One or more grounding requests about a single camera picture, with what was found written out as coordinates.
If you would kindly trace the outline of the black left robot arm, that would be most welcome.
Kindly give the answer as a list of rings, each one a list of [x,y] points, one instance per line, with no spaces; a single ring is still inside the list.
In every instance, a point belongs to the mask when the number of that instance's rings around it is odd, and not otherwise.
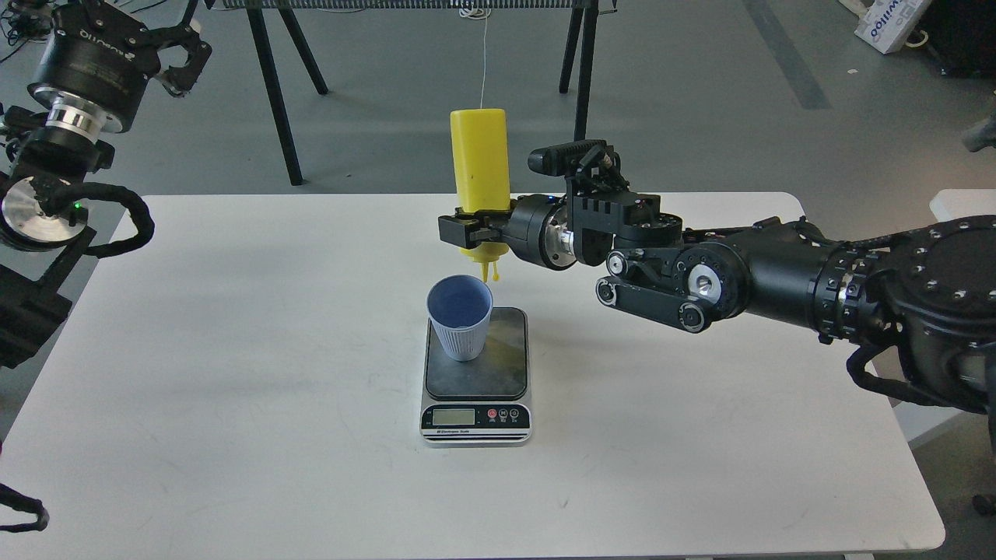
[[[2,138],[12,164],[2,174],[2,242],[56,250],[38,278],[2,269],[1,358],[13,369],[34,357],[70,315],[59,290],[84,256],[107,258],[153,238],[149,207],[132,189],[86,180],[109,169],[100,139],[134,124],[153,79],[175,98],[190,92],[212,53],[188,1],[179,22],[150,28],[107,1],[70,1],[51,12],[52,32],[28,92],[42,111],[10,107]]]

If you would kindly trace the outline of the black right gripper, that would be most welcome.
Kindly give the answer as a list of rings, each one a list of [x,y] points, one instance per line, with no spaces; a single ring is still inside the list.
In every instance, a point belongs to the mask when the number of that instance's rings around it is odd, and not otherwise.
[[[534,173],[563,177],[563,196],[533,194],[505,209],[438,216],[439,239],[461,249],[506,244],[522,260],[562,271],[573,263],[598,266],[615,248],[654,248],[679,241],[682,220],[661,211],[661,196],[630,191],[620,158],[604,139],[534,149]]]

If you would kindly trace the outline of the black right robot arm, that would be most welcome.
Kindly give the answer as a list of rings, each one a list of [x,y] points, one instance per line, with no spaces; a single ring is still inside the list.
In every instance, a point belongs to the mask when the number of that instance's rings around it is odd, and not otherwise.
[[[446,243],[502,243],[551,270],[604,264],[602,305],[683,332],[754,314],[850,341],[858,387],[904,403],[994,421],[994,216],[974,215],[871,239],[826,238],[801,217],[687,228],[637,194],[602,139],[536,149],[534,173],[562,177],[561,196],[478,199],[487,164],[507,149],[453,138],[460,203],[439,219]]]

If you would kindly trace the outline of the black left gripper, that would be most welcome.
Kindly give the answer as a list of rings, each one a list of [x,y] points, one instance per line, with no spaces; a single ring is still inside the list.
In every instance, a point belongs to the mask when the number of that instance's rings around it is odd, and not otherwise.
[[[88,100],[109,114],[103,129],[126,132],[134,124],[147,82],[161,68],[159,50],[181,46],[184,66],[160,72],[160,82],[174,98],[195,86],[212,54],[195,26],[200,1],[185,1],[177,24],[147,29],[142,22],[107,2],[70,2],[52,11],[52,35],[29,84],[29,93],[52,107],[58,93]]]

